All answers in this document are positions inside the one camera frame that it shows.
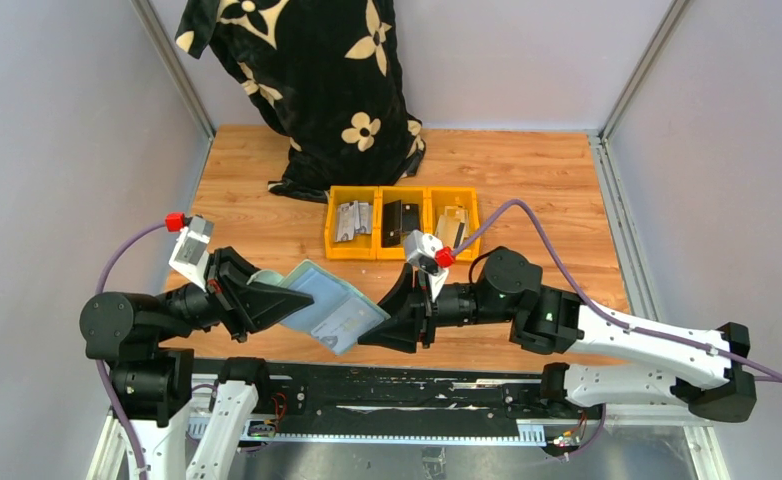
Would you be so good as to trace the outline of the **green leather card holder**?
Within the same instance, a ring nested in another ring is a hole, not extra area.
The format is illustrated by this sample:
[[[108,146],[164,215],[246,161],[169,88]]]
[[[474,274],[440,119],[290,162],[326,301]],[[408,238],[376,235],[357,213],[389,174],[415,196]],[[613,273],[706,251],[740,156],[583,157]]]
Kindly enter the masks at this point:
[[[311,260],[302,261],[287,275],[265,269],[255,274],[253,279],[310,294],[313,297],[312,306],[293,313],[281,321],[283,326],[309,336],[315,326],[347,300],[359,299],[381,309],[353,285]]]

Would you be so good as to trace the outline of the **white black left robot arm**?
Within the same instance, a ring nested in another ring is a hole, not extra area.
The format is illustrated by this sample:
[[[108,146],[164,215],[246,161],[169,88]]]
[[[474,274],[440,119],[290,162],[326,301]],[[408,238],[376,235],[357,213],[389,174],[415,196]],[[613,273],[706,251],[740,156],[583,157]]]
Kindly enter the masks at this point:
[[[225,360],[206,430],[188,458],[195,355],[162,342],[217,325],[244,342],[314,303],[309,294],[255,280],[258,268],[231,247],[197,260],[199,284],[157,296],[98,292],[80,314],[85,354],[97,363],[132,455],[130,474],[140,479],[227,478],[249,415],[274,398],[265,360]]]

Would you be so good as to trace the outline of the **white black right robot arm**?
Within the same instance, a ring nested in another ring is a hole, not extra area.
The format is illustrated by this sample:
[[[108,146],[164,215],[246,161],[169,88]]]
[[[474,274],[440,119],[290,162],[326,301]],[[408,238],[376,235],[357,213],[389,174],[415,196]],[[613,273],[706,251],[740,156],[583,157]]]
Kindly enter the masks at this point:
[[[582,353],[621,359],[607,367],[546,365],[533,399],[563,417],[601,404],[675,405],[705,420],[742,423],[757,393],[743,362],[748,329],[682,329],[618,312],[579,294],[546,286],[543,270],[520,253],[498,247],[478,258],[465,283],[435,291],[431,277],[410,265],[380,301],[389,319],[362,334],[361,345],[404,353],[428,348],[440,327],[507,323],[510,342],[540,354]]]

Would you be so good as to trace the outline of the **silver VIP credit card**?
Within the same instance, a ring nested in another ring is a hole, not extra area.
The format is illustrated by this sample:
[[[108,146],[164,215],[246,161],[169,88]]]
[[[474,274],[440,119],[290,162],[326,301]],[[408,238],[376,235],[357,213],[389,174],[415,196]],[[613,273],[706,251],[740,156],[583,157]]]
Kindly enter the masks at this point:
[[[388,316],[374,305],[350,299],[334,309],[310,331],[310,336],[335,355],[342,355]]]

